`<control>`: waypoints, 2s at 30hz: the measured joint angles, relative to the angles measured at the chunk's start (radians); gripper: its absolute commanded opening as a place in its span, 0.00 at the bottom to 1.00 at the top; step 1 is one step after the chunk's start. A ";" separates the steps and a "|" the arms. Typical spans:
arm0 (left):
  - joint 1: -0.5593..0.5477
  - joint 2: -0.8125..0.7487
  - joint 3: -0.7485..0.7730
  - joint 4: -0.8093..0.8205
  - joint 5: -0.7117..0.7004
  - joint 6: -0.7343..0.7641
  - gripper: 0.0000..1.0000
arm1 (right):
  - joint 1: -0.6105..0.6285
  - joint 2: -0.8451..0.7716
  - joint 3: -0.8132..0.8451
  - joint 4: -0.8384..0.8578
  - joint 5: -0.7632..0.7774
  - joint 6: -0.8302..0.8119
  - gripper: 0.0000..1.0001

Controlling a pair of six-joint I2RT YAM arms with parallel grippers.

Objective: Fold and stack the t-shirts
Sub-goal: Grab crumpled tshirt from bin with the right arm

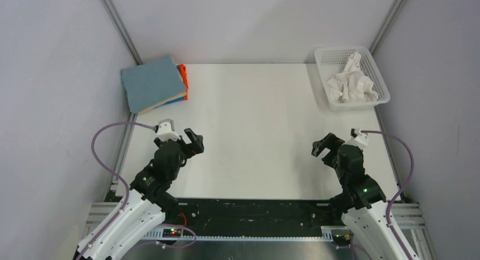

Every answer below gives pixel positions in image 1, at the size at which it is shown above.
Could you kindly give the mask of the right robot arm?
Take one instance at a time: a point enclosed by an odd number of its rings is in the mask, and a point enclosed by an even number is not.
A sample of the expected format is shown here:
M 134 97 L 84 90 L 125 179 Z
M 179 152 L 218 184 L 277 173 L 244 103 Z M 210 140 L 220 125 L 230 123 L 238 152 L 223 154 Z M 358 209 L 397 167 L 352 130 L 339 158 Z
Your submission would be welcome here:
M 419 259 L 392 215 L 392 206 L 405 188 L 400 187 L 389 201 L 378 182 L 366 173 L 364 150 L 371 133 L 351 129 L 350 140 L 328 133 L 312 144 L 314 157 L 328 150 L 322 162 L 335 170 L 342 188 L 329 200 L 329 218 L 345 224 L 371 259 Z

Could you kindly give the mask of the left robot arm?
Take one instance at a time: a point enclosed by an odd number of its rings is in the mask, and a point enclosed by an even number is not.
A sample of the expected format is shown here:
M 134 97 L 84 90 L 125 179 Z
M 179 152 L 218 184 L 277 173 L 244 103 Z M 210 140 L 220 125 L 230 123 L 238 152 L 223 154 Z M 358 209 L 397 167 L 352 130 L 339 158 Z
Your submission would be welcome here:
M 169 123 L 154 130 L 153 159 L 136 174 L 114 210 L 79 242 L 75 259 L 120 259 L 152 228 L 177 220 L 178 200 L 168 190 L 187 160 L 204 152 L 203 136 L 187 128 L 186 143 Z

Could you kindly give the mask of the white t shirt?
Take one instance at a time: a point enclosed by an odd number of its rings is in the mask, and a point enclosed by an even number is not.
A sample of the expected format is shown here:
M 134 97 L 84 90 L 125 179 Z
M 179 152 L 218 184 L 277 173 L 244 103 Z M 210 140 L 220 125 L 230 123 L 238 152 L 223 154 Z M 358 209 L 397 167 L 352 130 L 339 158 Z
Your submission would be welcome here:
M 329 96 L 338 103 L 362 103 L 377 101 L 379 94 L 373 90 L 374 82 L 360 67 L 361 55 L 352 53 L 341 73 L 327 81 Z

